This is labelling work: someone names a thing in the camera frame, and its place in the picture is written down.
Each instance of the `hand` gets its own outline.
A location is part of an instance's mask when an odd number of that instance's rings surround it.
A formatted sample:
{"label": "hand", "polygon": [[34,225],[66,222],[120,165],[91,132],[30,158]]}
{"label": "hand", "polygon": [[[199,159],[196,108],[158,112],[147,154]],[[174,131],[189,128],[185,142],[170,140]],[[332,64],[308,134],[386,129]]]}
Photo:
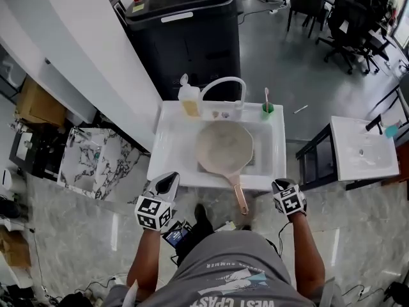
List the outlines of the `hand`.
{"label": "hand", "polygon": [[306,219],[306,215],[303,212],[295,212],[294,214],[287,215],[287,217],[291,223],[297,222],[300,219]]}

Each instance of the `floor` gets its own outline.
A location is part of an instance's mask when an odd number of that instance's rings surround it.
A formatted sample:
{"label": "floor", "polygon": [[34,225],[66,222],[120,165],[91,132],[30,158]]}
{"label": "floor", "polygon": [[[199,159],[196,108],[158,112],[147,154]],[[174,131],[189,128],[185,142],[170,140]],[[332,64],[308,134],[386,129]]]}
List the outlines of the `floor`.
{"label": "floor", "polygon": [[[288,176],[298,180],[295,152],[301,146],[287,145]],[[42,296],[43,286],[50,295],[67,295],[76,288],[84,289],[97,280],[103,284],[113,274],[125,280],[141,237],[133,207],[126,203],[95,201],[53,182],[29,177],[29,204],[35,238],[25,233],[31,248],[31,274],[35,289]],[[409,262],[409,203],[406,186],[362,188],[344,191],[343,185],[332,184],[307,191],[308,220],[317,247],[324,259],[327,278],[335,276],[342,291],[361,283],[370,291],[387,288],[391,281],[405,275]],[[247,200],[252,212],[252,228],[278,246],[278,232],[286,223],[274,208],[271,194]],[[194,224],[193,210],[202,201],[215,228],[226,221],[243,222],[233,193],[225,190],[181,187],[176,198],[175,218]],[[294,280],[293,238],[291,227],[282,234],[283,261]],[[174,249],[162,241],[159,284],[165,285],[176,267],[170,261]],[[106,289],[92,285],[95,295],[103,297]],[[346,295],[346,302],[358,299],[358,289]],[[381,298],[375,294],[357,306],[375,306]]]}
{"label": "floor", "polygon": [[[242,0],[244,13],[280,8],[280,0],[269,1],[279,3]],[[287,33],[288,13],[289,8],[275,15],[255,13],[247,15],[239,25],[246,101],[263,102],[264,87],[268,87],[270,100],[284,106],[286,139],[312,139],[332,115],[368,119],[372,107],[397,84],[401,53],[387,47],[391,70],[383,59],[376,57],[381,68],[378,74],[373,74],[372,67],[372,73],[363,75],[362,67],[366,69],[363,62],[362,65],[355,63],[356,69],[348,75],[342,56],[334,56],[325,63],[323,58],[331,47],[323,42],[315,44],[317,37],[326,38],[330,34],[328,26],[320,32],[320,25],[316,23],[308,38],[309,27],[302,27],[305,15],[298,13],[293,15]],[[305,105],[308,108],[293,114]]]}

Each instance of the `toothbrush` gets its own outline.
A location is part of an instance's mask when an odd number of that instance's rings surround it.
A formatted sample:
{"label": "toothbrush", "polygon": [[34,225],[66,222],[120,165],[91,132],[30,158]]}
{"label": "toothbrush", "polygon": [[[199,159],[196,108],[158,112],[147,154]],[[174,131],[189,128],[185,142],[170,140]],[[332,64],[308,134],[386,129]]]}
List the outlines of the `toothbrush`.
{"label": "toothbrush", "polygon": [[268,108],[268,94],[270,93],[268,88],[264,88],[264,93],[266,95],[266,113],[268,113],[268,110],[269,110],[269,108]]}

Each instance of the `white sink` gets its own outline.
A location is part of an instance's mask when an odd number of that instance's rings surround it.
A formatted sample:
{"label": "white sink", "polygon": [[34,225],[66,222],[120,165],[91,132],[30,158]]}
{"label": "white sink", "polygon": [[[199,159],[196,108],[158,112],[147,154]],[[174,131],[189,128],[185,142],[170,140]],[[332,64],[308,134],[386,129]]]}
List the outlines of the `white sink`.
{"label": "white sink", "polygon": [[[208,124],[209,122],[200,118],[186,116],[180,102],[164,101],[149,164],[148,180],[177,171],[182,186],[230,188],[225,178],[207,173],[197,163],[194,150],[196,136]],[[239,124],[245,127],[254,139],[253,159],[244,167],[240,176],[242,188],[271,191],[273,180],[286,177],[286,139],[282,106],[274,105],[273,115],[263,121],[261,104],[245,103]]]}
{"label": "white sink", "polygon": [[399,174],[394,140],[380,135],[369,121],[331,117],[331,131],[337,158],[338,180],[363,180]]}
{"label": "white sink", "polygon": [[137,149],[110,129],[71,130],[57,183],[89,198],[105,199],[126,177],[139,156]]}

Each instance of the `shoe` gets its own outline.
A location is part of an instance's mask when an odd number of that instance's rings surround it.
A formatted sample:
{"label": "shoe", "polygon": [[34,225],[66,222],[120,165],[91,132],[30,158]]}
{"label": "shoe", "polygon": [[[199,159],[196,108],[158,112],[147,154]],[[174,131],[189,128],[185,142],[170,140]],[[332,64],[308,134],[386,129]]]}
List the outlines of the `shoe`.
{"label": "shoe", "polygon": [[194,218],[196,219],[196,222],[204,219],[207,220],[207,212],[205,206],[203,206],[201,203],[198,203],[194,209]]}

